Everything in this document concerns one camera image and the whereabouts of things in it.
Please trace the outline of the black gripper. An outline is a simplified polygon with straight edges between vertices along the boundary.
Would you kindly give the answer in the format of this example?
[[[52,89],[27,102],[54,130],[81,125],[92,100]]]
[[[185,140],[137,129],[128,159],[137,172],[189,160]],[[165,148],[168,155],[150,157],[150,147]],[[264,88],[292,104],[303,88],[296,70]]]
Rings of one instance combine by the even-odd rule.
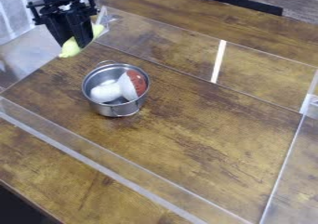
[[[94,0],[38,0],[27,2],[26,8],[34,24],[45,25],[60,46],[72,34],[80,48],[89,44],[93,39],[90,17],[97,13]]]

